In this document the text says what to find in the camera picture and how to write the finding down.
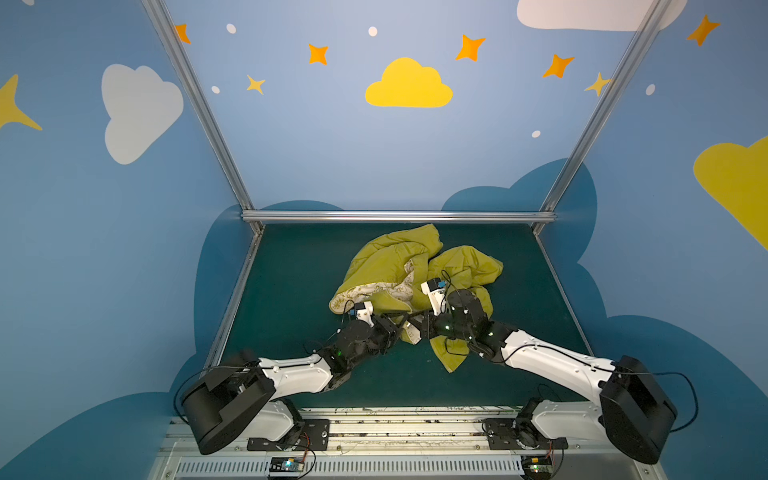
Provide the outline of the green jacket with printed lining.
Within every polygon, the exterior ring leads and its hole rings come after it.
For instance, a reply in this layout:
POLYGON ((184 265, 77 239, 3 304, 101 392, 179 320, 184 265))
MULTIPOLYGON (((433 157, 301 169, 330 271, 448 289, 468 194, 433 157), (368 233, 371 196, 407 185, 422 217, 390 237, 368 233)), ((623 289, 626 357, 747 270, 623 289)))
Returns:
POLYGON ((444 251, 438 229, 425 225, 382 235, 368 242, 352 259, 344 281, 329 302, 336 314, 354 303, 370 301, 376 311, 422 313, 432 309, 421 284, 447 280, 450 290, 473 293, 487 315, 493 313, 486 290, 503 271, 503 263, 473 246, 444 251))

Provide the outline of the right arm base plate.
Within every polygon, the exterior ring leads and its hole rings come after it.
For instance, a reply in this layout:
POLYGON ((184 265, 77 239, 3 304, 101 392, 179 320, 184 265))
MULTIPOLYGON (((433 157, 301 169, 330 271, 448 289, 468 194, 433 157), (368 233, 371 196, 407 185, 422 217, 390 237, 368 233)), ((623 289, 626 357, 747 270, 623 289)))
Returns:
POLYGON ((546 438, 528 420, 515 418, 486 418, 482 431, 491 450, 566 450, 565 437, 546 438))

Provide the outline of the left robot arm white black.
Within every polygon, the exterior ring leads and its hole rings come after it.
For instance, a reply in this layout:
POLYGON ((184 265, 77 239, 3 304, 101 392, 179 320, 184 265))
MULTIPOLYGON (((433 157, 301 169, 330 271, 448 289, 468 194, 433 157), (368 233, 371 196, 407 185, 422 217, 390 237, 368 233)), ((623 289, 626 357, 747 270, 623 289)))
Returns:
POLYGON ((389 316, 373 314, 368 320, 350 321, 333 344, 310 356, 244 356, 234 365, 201 373, 178 396, 199 452, 210 455, 228 446, 271 401, 338 388, 363 361, 392 348, 401 331, 389 316))

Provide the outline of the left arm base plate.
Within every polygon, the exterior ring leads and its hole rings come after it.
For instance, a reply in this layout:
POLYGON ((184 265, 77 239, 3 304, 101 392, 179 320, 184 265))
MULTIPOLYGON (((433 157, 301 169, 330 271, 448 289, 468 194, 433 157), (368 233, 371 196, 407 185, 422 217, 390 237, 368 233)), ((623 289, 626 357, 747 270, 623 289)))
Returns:
POLYGON ((246 448, 248 451, 256 452, 293 451, 306 448, 326 451, 329 430, 330 421, 327 419, 301 420, 276 441, 262 437, 249 437, 246 448))

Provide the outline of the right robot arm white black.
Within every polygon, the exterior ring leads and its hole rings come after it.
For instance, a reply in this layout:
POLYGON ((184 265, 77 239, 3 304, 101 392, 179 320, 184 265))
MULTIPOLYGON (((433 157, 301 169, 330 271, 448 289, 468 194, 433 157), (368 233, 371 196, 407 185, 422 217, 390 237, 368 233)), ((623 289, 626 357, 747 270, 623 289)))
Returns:
POLYGON ((479 298, 437 279, 422 284, 431 309, 420 326, 429 338, 466 343, 495 365, 538 375, 581 396, 579 402, 528 401, 510 427, 523 448, 538 449, 561 439, 609 442, 634 461, 659 462, 678 411, 658 383, 658 374, 636 358, 617 361, 580 354, 492 320, 479 298))

